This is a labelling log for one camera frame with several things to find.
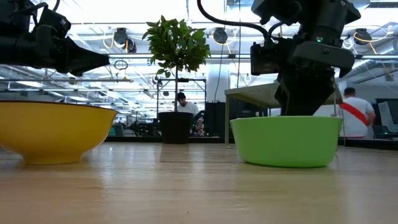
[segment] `wooden table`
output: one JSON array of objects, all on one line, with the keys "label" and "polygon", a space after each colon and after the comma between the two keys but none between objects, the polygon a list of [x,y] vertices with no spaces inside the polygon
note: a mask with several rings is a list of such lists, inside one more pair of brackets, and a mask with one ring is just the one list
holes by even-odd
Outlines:
[{"label": "wooden table", "polygon": [[[274,95],[278,89],[279,83],[269,83],[264,85],[248,86],[225,90],[225,144],[229,144],[229,102],[235,98],[254,105],[258,105],[264,109],[280,108],[279,103],[275,100]],[[343,98],[335,83],[335,93],[330,95],[324,105],[342,104]]]},{"label": "wooden table", "polygon": [[241,162],[224,144],[103,144],[80,163],[0,150],[1,223],[396,223],[398,153],[340,148],[328,167]]}]

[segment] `white table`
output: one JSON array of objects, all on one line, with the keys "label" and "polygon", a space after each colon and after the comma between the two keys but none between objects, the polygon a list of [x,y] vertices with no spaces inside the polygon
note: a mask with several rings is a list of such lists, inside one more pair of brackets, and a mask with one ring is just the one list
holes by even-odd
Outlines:
[{"label": "white table", "polygon": [[[233,98],[242,100],[261,108],[280,108],[279,103],[275,100],[274,95],[277,91],[279,83],[270,83],[257,86],[248,86],[225,90],[225,144],[229,144],[229,101]],[[324,105],[342,104],[343,98],[335,83],[336,91],[329,96]]]}]

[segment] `black plant pot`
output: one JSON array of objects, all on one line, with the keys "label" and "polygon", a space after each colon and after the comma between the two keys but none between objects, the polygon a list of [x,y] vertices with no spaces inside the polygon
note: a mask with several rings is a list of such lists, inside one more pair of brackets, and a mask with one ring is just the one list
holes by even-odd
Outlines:
[{"label": "black plant pot", "polygon": [[182,112],[159,113],[164,144],[188,144],[193,115]]}]

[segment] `green bowl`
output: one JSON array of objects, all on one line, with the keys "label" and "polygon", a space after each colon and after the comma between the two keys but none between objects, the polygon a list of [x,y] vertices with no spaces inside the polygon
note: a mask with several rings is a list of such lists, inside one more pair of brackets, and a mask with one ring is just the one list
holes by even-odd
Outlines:
[{"label": "green bowl", "polygon": [[321,167],[334,158],[341,118],[276,116],[231,121],[240,157],[276,167]]}]

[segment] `green leaves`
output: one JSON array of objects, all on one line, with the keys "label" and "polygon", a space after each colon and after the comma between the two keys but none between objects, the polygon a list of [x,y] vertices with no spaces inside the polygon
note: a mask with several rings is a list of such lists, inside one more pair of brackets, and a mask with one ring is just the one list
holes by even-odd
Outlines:
[{"label": "green leaves", "polygon": [[175,67],[179,71],[197,71],[206,58],[210,57],[210,46],[206,44],[205,29],[193,29],[185,20],[166,20],[164,16],[156,23],[147,22],[147,32],[142,36],[149,40],[149,50],[153,54],[150,64],[156,60],[161,67],[157,74],[168,78]]}]

